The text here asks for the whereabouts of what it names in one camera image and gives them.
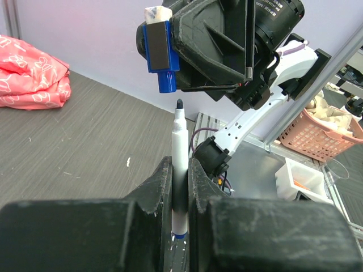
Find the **blue marker cap with eraser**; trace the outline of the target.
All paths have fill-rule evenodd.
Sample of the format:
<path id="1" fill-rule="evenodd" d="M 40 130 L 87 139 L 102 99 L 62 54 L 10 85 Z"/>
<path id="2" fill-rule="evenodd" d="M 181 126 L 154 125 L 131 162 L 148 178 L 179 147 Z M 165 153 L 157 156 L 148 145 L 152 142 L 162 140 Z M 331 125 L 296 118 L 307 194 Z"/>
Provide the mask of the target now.
<path id="1" fill-rule="evenodd" d="M 157 74 L 160 93 L 176 92 L 176 72 L 180 70 L 180 62 L 172 48 L 172 10 L 164 6 L 147 7 L 144 17 L 146 24 L 142 29 L 148 71 Z"/>

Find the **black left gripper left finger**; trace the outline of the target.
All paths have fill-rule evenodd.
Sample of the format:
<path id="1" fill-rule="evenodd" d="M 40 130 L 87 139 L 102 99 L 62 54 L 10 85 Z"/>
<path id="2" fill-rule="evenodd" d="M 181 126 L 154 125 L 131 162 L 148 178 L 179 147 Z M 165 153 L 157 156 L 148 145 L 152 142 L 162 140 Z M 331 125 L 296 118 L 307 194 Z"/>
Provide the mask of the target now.
<path id="1" fill-rule="evenodd" d="M 171 158 L 127 196 L 17 201 L 1 208 L 2 271 L 163 271 Z"/>

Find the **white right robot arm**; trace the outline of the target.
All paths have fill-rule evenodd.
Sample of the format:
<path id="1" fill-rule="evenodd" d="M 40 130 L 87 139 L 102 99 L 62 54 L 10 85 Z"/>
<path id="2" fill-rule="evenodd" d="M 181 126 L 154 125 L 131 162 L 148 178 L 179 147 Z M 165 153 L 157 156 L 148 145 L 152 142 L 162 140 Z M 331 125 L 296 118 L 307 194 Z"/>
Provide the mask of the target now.
<path id="1" fill-rule="evenodd" d="M 274 109 L 299 99 L 330 60 L 293 32 L 301 1 L 164 1 L 144 10 L 137 50 L 159 92 L 204 92 L 240 109 L 194 152 L 209 177 Z"/>

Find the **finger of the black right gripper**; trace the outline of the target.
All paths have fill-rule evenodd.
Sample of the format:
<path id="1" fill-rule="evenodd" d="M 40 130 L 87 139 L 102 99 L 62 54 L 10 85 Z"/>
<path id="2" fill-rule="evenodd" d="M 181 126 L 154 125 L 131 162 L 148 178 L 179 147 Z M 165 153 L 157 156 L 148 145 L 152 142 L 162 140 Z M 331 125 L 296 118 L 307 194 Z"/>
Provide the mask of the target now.
<path id="1" fill-rule="evenodd" d="M 165 8 L 171 9 L 173 14 L 177 13 L 182 8 L 182 2 L 177 0 L 164 0 L 161 5 Z M 145 38 L 143 34 L 143 26 L 145 24 L 146 22 L 143 22 L 139 25 L 136 31 L 137 51 L 144 59 L 146 59 Z"/>

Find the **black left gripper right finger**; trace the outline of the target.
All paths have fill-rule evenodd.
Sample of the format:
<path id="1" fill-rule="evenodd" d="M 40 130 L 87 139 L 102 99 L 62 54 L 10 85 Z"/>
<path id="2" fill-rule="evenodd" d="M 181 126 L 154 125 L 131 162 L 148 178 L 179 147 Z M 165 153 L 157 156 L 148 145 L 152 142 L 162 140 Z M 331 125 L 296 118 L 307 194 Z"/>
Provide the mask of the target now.
<path id="1" fill-rule="evenodd" d="M 228 197 L 188 166 L 190 271 L 359 271 L 360 249 L 333 205 Z"/>

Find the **white marker with blue end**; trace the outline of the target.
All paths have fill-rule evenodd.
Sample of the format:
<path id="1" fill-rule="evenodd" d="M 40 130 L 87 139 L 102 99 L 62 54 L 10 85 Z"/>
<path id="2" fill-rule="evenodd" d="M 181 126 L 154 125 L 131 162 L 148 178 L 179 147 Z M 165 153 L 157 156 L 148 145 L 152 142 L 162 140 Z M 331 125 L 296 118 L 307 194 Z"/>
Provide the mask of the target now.
<path id="1" fill-rule="evenodd" d="M 189 140 L 183 101 L 178 99 L 172 128 L 172 219 L 176 239 L 188 232 L 188 161 Z"/>

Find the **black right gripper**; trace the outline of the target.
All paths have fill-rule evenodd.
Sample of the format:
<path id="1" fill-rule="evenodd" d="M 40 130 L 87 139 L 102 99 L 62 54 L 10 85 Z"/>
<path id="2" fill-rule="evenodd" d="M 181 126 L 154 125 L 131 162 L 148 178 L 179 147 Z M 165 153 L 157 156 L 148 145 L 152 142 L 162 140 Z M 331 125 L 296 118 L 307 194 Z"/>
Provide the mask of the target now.
<path id="1" fill-rule="evenodd" d="M 277 48 L 304 14 L 301 1 L 191 1 L 171 21 L 173 47 L 181 58 L 177 86 L 241 83 L 236 90 L 208 95 L 214 101 L 226 96 L 243 111 L 259 109 L 271 94 Z M 252 69 L 247 79 L 246 68 Z"/>

